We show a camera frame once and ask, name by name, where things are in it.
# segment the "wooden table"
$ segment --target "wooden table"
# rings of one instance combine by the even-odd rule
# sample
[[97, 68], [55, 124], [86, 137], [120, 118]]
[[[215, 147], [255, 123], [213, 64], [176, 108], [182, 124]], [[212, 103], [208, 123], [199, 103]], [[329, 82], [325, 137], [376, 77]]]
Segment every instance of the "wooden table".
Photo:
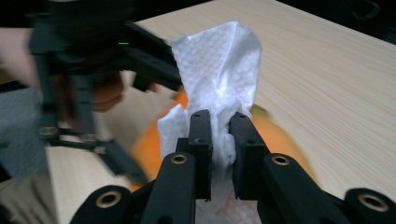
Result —
[[[244, 23], [262, 42], [255, 103], [303, 149], [321, 187], [341, 198], [365, 187], [395, 201], [396, 46], [271, 0], [218, 0], [139, 24], [174, 39], [226, 21]], [[64, 181], [90, 181], [81, 184], [79, 170], [74, 180], [64, 178], [66, 170], [55, 164], [65, 157], [55, 154], [49, 153], [51, 176], [66, 223], [77, 208]], [[87, 195], [78, 195], [80, 202]]]

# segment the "white tissue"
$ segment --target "white tissue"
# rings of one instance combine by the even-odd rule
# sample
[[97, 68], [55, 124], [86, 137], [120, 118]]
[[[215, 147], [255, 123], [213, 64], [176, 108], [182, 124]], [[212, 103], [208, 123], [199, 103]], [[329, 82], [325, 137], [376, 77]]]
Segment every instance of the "white tissue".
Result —
[[189, 136], [190, 115], [208, 109], [213, 142], [212, 201], [197, 205], [216, 213], [233, 189], [235, 148], [228, 123], [237, 111], [250, 116], [262, 47], [257, 36], [237, 21], [173, 40], [171, 46], [189, 104], [186, 110], [175, 106], [158, 121], [162, 156], [175, 152], [178, 138]]

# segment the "paper towel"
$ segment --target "paper towel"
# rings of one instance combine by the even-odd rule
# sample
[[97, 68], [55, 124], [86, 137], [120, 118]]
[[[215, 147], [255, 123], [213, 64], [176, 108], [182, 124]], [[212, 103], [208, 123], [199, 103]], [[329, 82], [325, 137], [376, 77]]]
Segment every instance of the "paper towel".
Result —
[[250, 116], [258, 82], [261, 44], [248, 27], [230, 21], [173, 40], [171, 47], [189, 104], [186, 110], [177, 105], [158, 121], [162, 156], [176, 150], [178, 138], [189, 136], [191, 114], [208, 109], [213, 142], [212, 201], [197, 202], [197, 212], [215, 213], [224, 206], [233, 189], [236, 153], [228, 123], [235, 112]]

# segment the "light wood tabletop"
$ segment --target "light wood tabletop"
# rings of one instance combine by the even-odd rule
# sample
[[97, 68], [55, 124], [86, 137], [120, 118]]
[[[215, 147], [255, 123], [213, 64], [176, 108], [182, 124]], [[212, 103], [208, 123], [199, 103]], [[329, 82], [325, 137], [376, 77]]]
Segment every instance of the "light wood tabletop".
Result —
[[[138, 24], [170, 40], [227, 21], [244, 23], [262, 42], [255, 103], [301, 147], [320, 186], [340, 198], [350, 188], [369, 188], [395, 201], [396, 46], [271, 0], [212, 1]], [[168, 104], [163, 99], [171, 93], [163, 92], [143, 100], [157, 107], [151, 116], [139, 112], [127, 118], [145, 123], [136, 134]], [[117, 114], [133, 114], [138, 108], [128, 105], [133, 103], [124, 102], [105, 122], [117, 117], [128, 123]], [[90, 192], [71, 199], [64, 182], [73, 188], [89, 185], [79, 178], [88, 163], [66, 171], [59, 164], [67, 157], [57, 152], [49, 150], [49, 163], [59, 218], [67, 223]]]

